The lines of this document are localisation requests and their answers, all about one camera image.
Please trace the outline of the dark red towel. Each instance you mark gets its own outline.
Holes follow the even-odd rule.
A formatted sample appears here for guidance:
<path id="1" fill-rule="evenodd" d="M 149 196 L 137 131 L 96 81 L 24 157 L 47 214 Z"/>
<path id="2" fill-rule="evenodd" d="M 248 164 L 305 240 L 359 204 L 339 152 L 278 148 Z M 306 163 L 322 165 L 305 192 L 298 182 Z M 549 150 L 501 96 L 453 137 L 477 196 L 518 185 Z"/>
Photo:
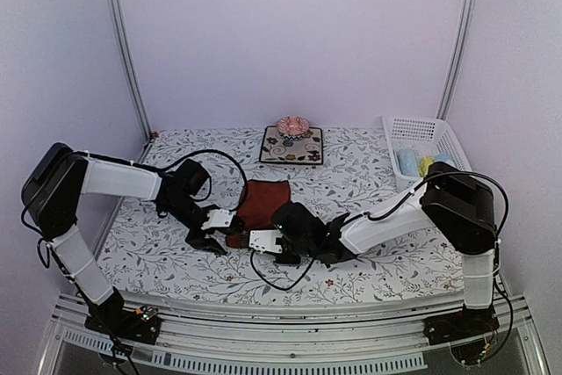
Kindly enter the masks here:
<path id="1" fill-rule="evenodd" d="M 226 237 L 226 245 L 232 249 L 247 249 L 251 230 L 272 229 L 272 215 L 291 200 L 288 181 L 249 180 L 244 192 L 248 195 L 236 213 L 243 223 L 243 229 Z"/>

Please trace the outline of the white plastic basket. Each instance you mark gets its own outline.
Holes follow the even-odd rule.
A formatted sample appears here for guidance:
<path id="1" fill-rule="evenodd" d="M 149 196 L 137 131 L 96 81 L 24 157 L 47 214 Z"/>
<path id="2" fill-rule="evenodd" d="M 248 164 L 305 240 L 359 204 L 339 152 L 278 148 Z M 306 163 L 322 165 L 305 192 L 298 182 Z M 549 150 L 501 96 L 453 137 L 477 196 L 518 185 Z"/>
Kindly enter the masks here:
<path id="1" fill-rule="evenodd" d="M 383 116 L 382 124 L 398 192 L 409 189 L 420 178 L 401 172 L 397 154 L 403 148 L 412 149 L 417 160 L 446 154 L 456 169 L 472 170 L 457 136 L 444 120 Z"/>

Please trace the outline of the blue cartoon towel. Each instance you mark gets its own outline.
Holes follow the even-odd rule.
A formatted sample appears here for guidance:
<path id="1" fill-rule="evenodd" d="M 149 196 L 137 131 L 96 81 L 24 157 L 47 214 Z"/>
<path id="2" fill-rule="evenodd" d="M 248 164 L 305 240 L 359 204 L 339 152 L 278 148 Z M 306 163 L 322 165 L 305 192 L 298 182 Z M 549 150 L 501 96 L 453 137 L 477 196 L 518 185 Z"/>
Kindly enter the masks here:
<path id="1" fill-rule="evenodd" d="M 454 166 L 454 165 L 455 165 L 455 163 L 454 163 L 452 157 L 451 157 L 449 154 L 446 154 L 446 153 L 441 153 L 441 154 L 438 154 L 438 155 L 434 155 L 434 156 L 433 156 L 433 160 L 434 160 L 434 162 L 444 162 L 444 163 L 447 163 L 447 164 L 450 165 L 450 166 Z"/>

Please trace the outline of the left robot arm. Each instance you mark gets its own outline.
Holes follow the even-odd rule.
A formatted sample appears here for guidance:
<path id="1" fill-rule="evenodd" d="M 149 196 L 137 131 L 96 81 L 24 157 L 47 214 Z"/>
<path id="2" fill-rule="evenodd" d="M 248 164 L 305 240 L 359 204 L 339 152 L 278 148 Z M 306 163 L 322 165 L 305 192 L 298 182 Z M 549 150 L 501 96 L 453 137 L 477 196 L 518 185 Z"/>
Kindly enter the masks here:
<path id="1" fill-rule="evenodd" d="M 37 232 L 67 277 L 99 306 L 97 321 L 111 334 L 130 328 L 130 315 L 110 301 L 115 289 L 99 268 L 78 221 L 79 210 L 89 197 L 136 198 L 154 205 L 162 216 L 171 216 L 187 229 L 194 249 L 220 253 L 210 233 L 228 228 L 233 211 L 202 206 L 196 195 L 209 180 L 198 162 L 186 158 L 168 168 L 77 151 L 60 142 L 42 157 L 21 191 L 21 220 Z"/>

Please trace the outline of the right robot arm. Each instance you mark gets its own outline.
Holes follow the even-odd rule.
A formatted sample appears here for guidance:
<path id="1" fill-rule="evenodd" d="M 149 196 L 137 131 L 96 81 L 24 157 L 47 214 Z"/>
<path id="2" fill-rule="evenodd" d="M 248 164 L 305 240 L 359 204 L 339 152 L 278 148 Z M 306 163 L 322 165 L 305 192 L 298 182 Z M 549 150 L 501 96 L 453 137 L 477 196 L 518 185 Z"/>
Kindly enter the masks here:
<path id="1" fill-rule="evenodd" d="M 472 336 L 486 325 L 492 305 L 498 229 L 491 179 L 445 162 L 399 195 L 351 217 L 322 222 L 304 205 L 288 202 L 271 222 L 299 256 L 331 265 L 349 261 L 377 245 L 412 232 L 435 228 L 461 255 L 464 306 L 454 329 Z"/>

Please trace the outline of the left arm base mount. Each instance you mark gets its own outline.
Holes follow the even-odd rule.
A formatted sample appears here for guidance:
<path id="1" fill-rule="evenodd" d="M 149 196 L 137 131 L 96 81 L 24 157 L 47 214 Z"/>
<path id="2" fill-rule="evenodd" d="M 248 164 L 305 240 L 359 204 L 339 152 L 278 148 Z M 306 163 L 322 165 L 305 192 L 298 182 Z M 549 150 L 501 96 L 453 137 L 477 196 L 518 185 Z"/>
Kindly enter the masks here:
<path id="1" fill-rule="evenodd" d="M 84 300 L 89 309 L 89 316 L 84 323 L 87 329 L 118 339 L 156 344 L 162 325 L 157 307 L 141 306 L 135 310 L 127 310 L 124 308 L 125 301 L 116 288 L 99 305 L 87 296 Z"/>

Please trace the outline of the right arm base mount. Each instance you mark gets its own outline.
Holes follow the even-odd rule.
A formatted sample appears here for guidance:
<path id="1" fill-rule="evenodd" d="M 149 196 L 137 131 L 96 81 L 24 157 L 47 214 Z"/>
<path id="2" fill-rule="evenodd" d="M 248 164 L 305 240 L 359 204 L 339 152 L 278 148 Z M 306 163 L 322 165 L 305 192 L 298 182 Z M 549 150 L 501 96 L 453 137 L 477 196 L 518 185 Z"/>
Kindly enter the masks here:
<path id="1" fill-rule="evenodd" d="M 493 305 L 485 309 L 460 310 L 423 320 L 423 334 L 430 345 L 451 343 L 492 333 L 500 327 Z"/>

